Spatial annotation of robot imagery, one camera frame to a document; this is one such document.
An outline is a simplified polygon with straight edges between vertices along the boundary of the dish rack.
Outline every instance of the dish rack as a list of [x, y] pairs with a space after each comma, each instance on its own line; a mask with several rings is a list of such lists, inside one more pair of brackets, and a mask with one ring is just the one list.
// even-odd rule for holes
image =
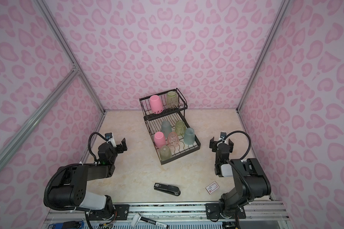
[[[166, 100], [167, 99], [167, 93], [171, 92], [171, 91], [176, 92], [178, 95], [178, 106], [175, 108], [168, 108], [167, 107], [167, 100]], [[168, 90], [165, 92], [161, 92], [161, 93], [158, 93], [156, 95], [158, 95], [160, 97], [160, 99], [162, 100], [162, 104], [163, 104], [163, 111], [158, 113], [158, 114], [155, 114], [151, 111], [149, 98], [152, 95], [139, 99], [140, 104], [142, 106], [143, 113], [144, 113], [144, 120], [152, 121], [152, 120], [155, 120], [157, 118], [161, 118], [163, 116], [170, 115], [170, 114], [173, 114], [173, 113], [176, 113], [179, 111], [184, 111], [187, 109], [186, 99], [182, 95], [182, 93], [180, 92], [180, 90], [178, 88]]]
[[[178, 95], [179, 105], [176, 108], [167, 108], [166, 97], [167, 97], [167, 93], [170, 91], [175, 91]], [[181, 158], [189, 153], [197, 151], [198, 149], [200, 149], [201, 143], [195, 134], [195, 142], [192, 145], [186, 145], [183, 141], [183, 136], [179, 135], [179, 146], [178, 147], [169, 146], [171, 149], [172, 157], [167, 160], [160, 159], [160, 155], [158, 153], [159, 148], [156, 147], [156, 144], [154, 142], [154, 134], [161, 130], [162, 122], [169, 121], [172, 126], [172, 131], [174, 131], [176, 122], [179, 120], [185, 123], [186, 128], [189, 128], [190, 126], [188, 125], [185, 119], [185, 110], [187, 109], [186, 99], [184, 98], [184, 96], [182, 95], [182, 93], [180, 92], [178, 88], [161, 92], [156, 95], [158, 95], [161, 98], [162, 103], [163, 103], [163, 108], [164, 108], [164, 110], [159, 114], [154, 114], [151, 111], [150, 101], [149, 101], [149, 98], [151, 96], [141, 98], [139, 100], [140, 100], [140, 104], [142, 106], [142, 110], [144, 113], [145, 125], [147, 126], [147, 129], [149, 131], [150, 138], [154, 144], [154, 148], [156, 149], [156, 153], [158, 155], [160, 163], [166, 164], [178, 158]]]

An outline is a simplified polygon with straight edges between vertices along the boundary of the robotic arm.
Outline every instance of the robotic arm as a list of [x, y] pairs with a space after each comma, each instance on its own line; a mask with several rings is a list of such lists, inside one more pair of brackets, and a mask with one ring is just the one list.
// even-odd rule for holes
[[[89, 137], [88, 149], [90, 149], [91, 138]], [[115, 160], [119, 153], [127, 151], [126, 140], [116, 145], [112, 133], [105, 137], [100, 135], [106, 142], [98, 147], [96, 159], [92, 150], [89, 153], [95, 158], [94, 164], [69, 164], [60, 167], [49, 180], [45, 193], [44, 204], [58, 211], [79, 210], [85, 211], [92, 216], [92, 220], [108, 220], [115, 217], [115, 209], [110, 196], [97, 195], [86, 192], [87, 181], [111, 177], [115, 170]]]
[[[229, 154], [233, 150], [233, 142], [229, 140], [226, 144], [226, 139], [234, 133], [243, 133], [249, 140], [249, 146], [246, 153], [240, 159], [229, 159]], [[236, 227], [239, 228], [238, 215], [243, 213], [243, 206], [250, 204], [255, 198], [265, 195], [270, 195], [271, 186], [267, 179], [261, 165], [256, 158], [249, 158], [243, 160], [247, 156], [251, 148], [251, 139], [247, 133], [243, 131], [234, 131], [230, 134], [222, 132], [220, 139], [214, 141], [210, 140], [209, 146], [215, 156], [215, 174], [219, 177], [234, 177], [234, 188], [221, 196], [219, 199], [219, 209], [214, 219], [218, 221], [219, 218], [229, 219], [235, 217]]]

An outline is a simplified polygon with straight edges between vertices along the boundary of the pink leopard print wall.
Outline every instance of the pink leopard print wall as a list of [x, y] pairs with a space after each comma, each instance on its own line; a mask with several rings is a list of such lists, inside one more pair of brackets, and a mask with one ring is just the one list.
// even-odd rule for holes
[[0, 1], [0, 149], [70, 71], [31, 0]]
[[79, 162], [100, 116], [76, 78], [0, 172], [0, 229], [42, 225], [48, 180], [60, 166]]
[[344, 228], [344, 1], [294, 2], [243, 119], [294, 227]]
[[48, 0], [105, 108], [178, 87], [234, 108], [281, 0]]

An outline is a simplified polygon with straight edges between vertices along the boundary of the small card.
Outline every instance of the small card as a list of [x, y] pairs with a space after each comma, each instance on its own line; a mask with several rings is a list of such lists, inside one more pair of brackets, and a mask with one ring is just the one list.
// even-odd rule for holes
[[217, 182], [211, 183], [209, 186], [206, 187], [206, 190], [209, 192], [209, 194], [212, 194], [215, 190], [219, 188]]

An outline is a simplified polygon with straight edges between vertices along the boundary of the gray cup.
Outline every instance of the gray cup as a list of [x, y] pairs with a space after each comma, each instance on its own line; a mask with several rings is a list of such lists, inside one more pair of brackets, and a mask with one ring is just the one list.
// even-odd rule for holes
[[162, 122], [161, 132], [164, 134], [165, 138], [168, 138], [168, 135], [172, 132], [172, 126], [169, 121]]
[[186, 145], [192, 145], [195, 142], [195, 131], [193, 128], [187, 128], [185, 131], [185, 135], [183, 137], [183, 142]]

